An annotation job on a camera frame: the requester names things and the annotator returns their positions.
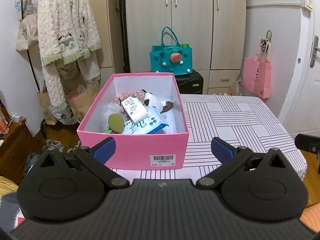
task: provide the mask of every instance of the bag handle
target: bag handle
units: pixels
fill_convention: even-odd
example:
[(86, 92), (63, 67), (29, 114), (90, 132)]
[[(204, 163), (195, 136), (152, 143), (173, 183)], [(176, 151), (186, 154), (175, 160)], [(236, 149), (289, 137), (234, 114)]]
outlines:
[(31, 0), (25, 0), (24, 1), (24, 5), (23, 5), (23, 13), (24, 14), (27, 14), (27, 5), (30, 4), (30, 3), (32, 3)]
[(265, 57), (265, 55), (267, 55), (267, 62), (270, 62), (270, 54), (271, 54), (271, 42), (268, 39), (265, 39), (266, 41), (266, 50), (262, 51), (261, 47), (262, 47), (262, 43), (260, 43), (259, 48), (256, 52), (256, 55), (254, 57), (254, 60), (259, 60), (259, 61), (264, 61), (263, 58)]
[(168, 50), (168, 49), (177, 49), (178, 53), (182, 54), (182, 48), (178, 47), (178, 46), (167, 46), (164, 49), (162, 49), (161, 53), (160, 53), (160, 57), (164, 57), (164, 51)]
[(173, 32), (173, 30), (171, 30), (168, 26), (164, 27), (163, 30), (162, 30), (162, 33), (161, 33), (161, 45), (164, 45), (164, 42), (163, 42), (163, 33), (164, 33), (164, 30), (165, 30), (166, 28), (168, 28), (168, 29), (172, 32), (174, 38), (176, 39), (177, 45), (180, 45), (177, 36), (176, 36), (175, 33)]

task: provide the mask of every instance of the teal felt bag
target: teal felt bag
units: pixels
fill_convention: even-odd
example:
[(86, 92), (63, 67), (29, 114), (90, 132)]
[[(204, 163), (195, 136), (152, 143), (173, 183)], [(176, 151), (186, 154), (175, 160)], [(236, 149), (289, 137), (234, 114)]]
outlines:
[[(164, 30), (168, 28), (177, 45), (165, 45)], [(185, 75), (192, 72), (192, 49), (188, 44), (180, 45), (177, 36), (169, 27), (164, 27), (161, 33), (161, 46), (152, 46), (150, 52), (151, 70), (153, 72), (171, 72), (174, 75)]]

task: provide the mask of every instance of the black suitcase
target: black suitcase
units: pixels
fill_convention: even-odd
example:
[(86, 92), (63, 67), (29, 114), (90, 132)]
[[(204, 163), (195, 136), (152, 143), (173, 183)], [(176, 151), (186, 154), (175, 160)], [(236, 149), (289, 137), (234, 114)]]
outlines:
[(175, 76), (180, 94), (202, 95), (203, 77), (195, 70), (187, 75)]

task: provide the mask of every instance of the striped tablecloth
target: striped tablecloth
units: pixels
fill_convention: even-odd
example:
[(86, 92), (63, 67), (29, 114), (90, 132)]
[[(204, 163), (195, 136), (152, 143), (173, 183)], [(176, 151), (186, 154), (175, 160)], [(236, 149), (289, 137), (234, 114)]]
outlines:
[(211, 153), (211, 140), (217, 136), (227, 143), (247, 146), (254, 152), (266, 153), (279, 148), (301, 179), (307, 162), (294, 141), (260, 98), (214, 95), (181, 95), (189, 128), (187, 152), (182, 169), (137, 171), (113, 169), (128, 179), (192, 179), (216, 169), (221, 163)]

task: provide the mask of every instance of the door handle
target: door handle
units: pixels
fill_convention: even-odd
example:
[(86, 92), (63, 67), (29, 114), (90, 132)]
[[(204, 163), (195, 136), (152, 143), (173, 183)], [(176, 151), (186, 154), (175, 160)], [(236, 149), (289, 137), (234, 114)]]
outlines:
[(319, 43), (319, 37), (315, 35), (315, 39), (313, 41), (313, 47), (312, 47), (312, 52), (311, 52), (311, 62), (310, 62), (310, 67), (313, 68), (316, 63), (316, 58), (317, 52), (320, 51), (320, 48), (318, 48), (318, 43)]

